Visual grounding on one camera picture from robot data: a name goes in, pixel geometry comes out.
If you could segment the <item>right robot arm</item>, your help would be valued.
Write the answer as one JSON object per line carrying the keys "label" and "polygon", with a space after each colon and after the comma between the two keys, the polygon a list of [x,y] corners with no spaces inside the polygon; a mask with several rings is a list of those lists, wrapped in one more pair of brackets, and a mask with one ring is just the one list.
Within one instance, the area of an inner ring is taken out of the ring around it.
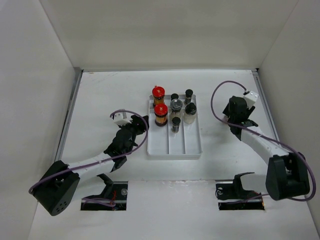
{"label": "right robot arm", "polygon": [[249,117],[255,106],[248,106],[245,97],[232,96],[223,114],[230,131],[251,147],[267,164],[262,184],[273,200],[306,195],[310,192],[308,170],[302,156],[280,144],[263,138],[259,125]]}

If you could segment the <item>white powder shaker bottle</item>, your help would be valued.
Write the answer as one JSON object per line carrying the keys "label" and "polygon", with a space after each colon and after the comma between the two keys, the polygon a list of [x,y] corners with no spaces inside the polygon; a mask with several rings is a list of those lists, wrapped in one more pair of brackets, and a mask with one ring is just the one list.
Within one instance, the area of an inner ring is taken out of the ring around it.
{"label": "white powder shaker bottle", "polygon": [[183,114],[183,120],[186,124],[192,124],[196,119],[197,107],[191,102],[189,103],[185,109]]}

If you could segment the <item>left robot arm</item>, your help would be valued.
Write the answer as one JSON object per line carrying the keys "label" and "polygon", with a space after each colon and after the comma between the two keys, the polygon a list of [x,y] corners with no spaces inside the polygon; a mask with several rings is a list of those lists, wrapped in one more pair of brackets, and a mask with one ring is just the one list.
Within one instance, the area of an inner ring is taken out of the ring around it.
{"label": "left robot arm", "polygon": [[[113,200],[106,200],[112,195],[113,182],[107,176],[120,169],[128,155],[137,151],[142,145],[136,143],[139,135],[148,136],[149,117],[136,113],[131,119],[124,117],[125,111],[111,114],[114,123],[119,127],[110,145],[97,156],[89,159],[65,163],[62,160],[54,162],[41,179],[29,189],[39,204],[51,216],[61,214],[71,202],[81,199],[85,203],[101,204],[107,208],[115,207]],[[85,196],[80,190],[82,183],[100,178],[95,187],[95,193]]]}

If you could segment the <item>red-lid chili sauce jar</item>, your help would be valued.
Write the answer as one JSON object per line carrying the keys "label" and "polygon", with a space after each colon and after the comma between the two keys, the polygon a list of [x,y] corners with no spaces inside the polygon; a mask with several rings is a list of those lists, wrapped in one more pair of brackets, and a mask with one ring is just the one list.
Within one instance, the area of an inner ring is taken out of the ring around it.
{"label": "red-lid chili sauce jar", "polygon": [[165,89],[161,86],[155,85],[152,89],[152,96],[153,96],[153,106],[155,107],[158,104],[163,104],[164,97],[165,97]]}

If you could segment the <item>small dark spice bottle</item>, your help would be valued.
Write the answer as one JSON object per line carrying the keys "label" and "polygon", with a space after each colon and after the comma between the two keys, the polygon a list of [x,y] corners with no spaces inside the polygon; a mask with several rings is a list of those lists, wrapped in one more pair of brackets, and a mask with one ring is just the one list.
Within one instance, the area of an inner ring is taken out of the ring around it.
{"label": "small dark spice bottle", "polygon": [[175,100],[175,99],[178,99],[179,98],[179,95],[177,93],[173,93],[171,96],[170,96],[170,99],[171,100]]}
{"label": "small dark spice bottle", "polygon": [[179,117],[172,118],[172,132],[178,133],[180,129],[181,119]]}

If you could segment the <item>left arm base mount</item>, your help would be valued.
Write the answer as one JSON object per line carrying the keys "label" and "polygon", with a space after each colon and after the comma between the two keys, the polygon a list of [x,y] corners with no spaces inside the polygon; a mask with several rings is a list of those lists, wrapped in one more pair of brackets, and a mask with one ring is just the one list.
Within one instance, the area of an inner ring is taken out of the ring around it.
{"label": "left arm base mount", "polygon": [[81,211],[126,211],[128,197],[128,181],[113,181],[106,174],[94,178],[93,184],[97,193],[85,196],[81,201]]}

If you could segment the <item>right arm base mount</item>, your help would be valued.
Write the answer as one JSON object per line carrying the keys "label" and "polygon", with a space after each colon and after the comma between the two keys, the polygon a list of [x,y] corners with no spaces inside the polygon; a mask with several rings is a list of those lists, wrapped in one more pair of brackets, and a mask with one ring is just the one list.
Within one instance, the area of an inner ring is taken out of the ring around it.
{"label": "right arm base mount", "polygon": [[220,211],[265,210],[263,194],[243,188],[241,177],[253,172],[236,174],[232,181],[217,181],[215,196]]}

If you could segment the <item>small red spice bottle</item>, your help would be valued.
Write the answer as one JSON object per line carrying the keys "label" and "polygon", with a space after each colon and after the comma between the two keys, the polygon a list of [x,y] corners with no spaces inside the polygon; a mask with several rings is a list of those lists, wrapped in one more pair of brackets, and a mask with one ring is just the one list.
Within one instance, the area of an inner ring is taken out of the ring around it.
{"label": "small red spice bottle", "polygon": [[184,104],[185,104],[186,106],[191,103],[191,101],[192,101],[192,96],[193,96],[193,90],[192,90],[192,89],[187,89],[187,90],[185,91],[185,99],[184,99]]}

